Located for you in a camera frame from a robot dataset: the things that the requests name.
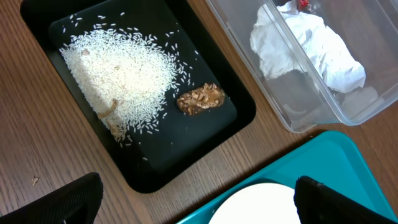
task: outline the clear plastic container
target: clear plastic container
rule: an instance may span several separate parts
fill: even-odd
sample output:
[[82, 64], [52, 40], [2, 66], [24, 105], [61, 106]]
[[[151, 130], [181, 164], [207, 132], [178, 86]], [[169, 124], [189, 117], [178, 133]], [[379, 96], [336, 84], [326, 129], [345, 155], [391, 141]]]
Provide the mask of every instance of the clear plastic container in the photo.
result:
[[[349, 93], [329, 89], [285, 23], [276, 5], [280, 0], [207, 0], [244, 63], [274, 111], [292, 132], [317, 124], [359, 125], [398, 99], [398, 0], [310, 0], [321, 16], [345, 42], [353, 58], [366, 71], [364, 88]], [[265, 79], [250, 36], [263, 7], [275, 40], [288, 50], [301, 70], [276, 79]]]

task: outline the white rice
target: white rice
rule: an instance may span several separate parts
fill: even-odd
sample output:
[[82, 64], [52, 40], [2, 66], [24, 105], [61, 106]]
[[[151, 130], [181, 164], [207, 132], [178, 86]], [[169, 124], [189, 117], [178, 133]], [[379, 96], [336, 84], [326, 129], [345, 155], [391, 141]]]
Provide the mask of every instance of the white rice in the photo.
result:
[[116, 125], [123, 138], [127, 126], [135, 128], [157, 117], [165, 92], [177, 76], [174, 59], [155, 48], [156, 44], [148, 45], [140, 33], [134, 34], [134, 40], [124, 36], [115, 30], [94, 30], [60, 49], [96, 113], [104, 113], [114, 99], [118, 101], [116, 109], [102, 122], [108, 126], [108, 120]]

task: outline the wooden table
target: wooden table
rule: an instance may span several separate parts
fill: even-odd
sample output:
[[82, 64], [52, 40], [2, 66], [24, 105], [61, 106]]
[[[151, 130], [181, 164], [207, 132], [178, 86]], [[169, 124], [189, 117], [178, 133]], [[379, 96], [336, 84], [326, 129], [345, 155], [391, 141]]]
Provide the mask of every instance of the wooden table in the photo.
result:
[[[398, 213], [398, 104], [357, 127], [292, 134], [281, 125], [205, 1], [189, 0], [257, 104], [255, 120], [156, 193], [129, 188], [19, 15], [0, 1], [0, 215], [98, 172], [104, 199], [96, 223], [176, 222], [326, 129], [357, 143]], [[39, 177], [33, 186], [32, 179]]]

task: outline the teal tray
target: teal tray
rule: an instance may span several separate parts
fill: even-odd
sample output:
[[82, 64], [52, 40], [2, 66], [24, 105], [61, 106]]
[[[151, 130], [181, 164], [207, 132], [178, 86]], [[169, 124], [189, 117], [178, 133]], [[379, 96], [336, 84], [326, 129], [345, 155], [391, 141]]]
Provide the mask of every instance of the teal tray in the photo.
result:
[[252, 184], [278, 182], [291, 188], [307, 175], [361, 205], [398, 222], [355, 143], [345, 134], [327, 131], [229, 189], [179, 224], [208, 223], [220, 205]]

